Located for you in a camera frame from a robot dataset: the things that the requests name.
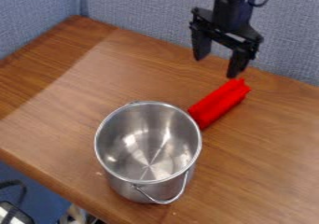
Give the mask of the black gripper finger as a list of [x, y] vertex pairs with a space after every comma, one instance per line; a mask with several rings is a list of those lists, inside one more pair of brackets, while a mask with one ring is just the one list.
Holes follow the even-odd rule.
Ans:
[[207, 36], [206, 32], [199, 29], [196, 24], [192, 23], [190, 28], [192, 31], [191, 37], [194, 55], [195, 59], [200, 61], [211, 53], [212, 39], [210, 36]]
[[236, 78], [236, 76], [246, 70], [250, 60], [255, 59], [259, 44], [243, 43], [231, 45], [232, 56], [227, 69], [227, 78]]

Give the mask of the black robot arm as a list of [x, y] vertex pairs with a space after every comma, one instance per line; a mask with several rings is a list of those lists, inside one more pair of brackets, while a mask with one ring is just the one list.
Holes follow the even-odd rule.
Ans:
[[255, 59], [262, 34], [251, 26], [254, 9], [263, 7], [270, 0], [215, 0], [214, 9], [195, 7], [190, 22], [192, 50], [198, 61], [203, 60], [212, 49], [212, 42], [232, 51], [227, 78], [235, 78]]

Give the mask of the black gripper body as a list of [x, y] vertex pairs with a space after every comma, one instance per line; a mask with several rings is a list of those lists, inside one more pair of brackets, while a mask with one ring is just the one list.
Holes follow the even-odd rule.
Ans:
[[191, 24], [211, 37], [212, 42], [231, 49], [231, 45], [258, 43], [263, 41], [262, 34], [251, 26], [254, 9], [264, 3], [255, 0], [215, 0], [214, 9], [195, 7]]

